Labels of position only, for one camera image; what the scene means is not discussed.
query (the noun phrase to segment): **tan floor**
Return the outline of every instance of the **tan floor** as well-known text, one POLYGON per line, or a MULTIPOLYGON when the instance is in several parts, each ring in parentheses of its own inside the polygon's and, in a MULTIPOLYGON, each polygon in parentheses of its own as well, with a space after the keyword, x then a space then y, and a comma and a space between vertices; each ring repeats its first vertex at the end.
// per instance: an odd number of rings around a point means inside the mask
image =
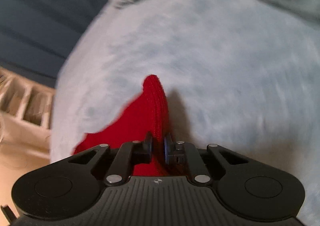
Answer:
MULTIPOLYGON (((11 199, 11 189, 15 181, 25 173, 45 166, 48 159, 37 157, 26 153, 21 148, 8 145, 4 142, 0 144, 0 204, 8 205, 16 216, 17 210, 11 199)), ((0 214, 0 226, 7 226, 9 223, 0 214)))

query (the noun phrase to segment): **red cloth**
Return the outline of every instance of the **red cloth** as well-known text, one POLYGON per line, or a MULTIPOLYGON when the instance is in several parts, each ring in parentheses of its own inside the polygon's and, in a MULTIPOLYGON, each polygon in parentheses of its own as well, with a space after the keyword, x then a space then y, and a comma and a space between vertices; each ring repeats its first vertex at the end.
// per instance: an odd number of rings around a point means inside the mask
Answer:
POLYGON ((158 77, 150 75, 143 82, 143 92, 127 105, 121 116, 104 130, 87 134, 75 148, 74 154, 103 143, 119 148, 124 142, 143 141, 147 132, 151 132, 156 139, 152 161, 150 164, 136 165, 133 175, 168 175, 163 166, 163 137, 168 131, 167 99, 158 77))

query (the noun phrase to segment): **silver screw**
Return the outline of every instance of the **silver screw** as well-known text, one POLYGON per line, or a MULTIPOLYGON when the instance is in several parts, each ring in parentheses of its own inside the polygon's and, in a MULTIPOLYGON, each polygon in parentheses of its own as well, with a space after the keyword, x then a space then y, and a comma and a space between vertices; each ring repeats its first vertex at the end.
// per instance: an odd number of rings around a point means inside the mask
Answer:
POLYGON ((195 181, 197 181, 198 183, 207 183, 210 181, 210 179, 211 178, 209 176, 204 174, 200 174, 195 177, 195 181))
POLYGON ((118 183, 122 180, 122 177, 118 174, 111 174, 107 176, 107 181, 109 183, 118 183))

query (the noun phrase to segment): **dark gray fabric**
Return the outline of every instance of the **dark gray fabric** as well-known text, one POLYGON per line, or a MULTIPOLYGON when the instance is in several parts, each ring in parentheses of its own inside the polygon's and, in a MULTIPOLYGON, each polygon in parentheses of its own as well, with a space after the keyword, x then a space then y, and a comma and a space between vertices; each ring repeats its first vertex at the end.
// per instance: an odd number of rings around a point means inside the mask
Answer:
POLYGON ((74 45, 108 0, 0 0, 0 65, 53 87, 74 45))

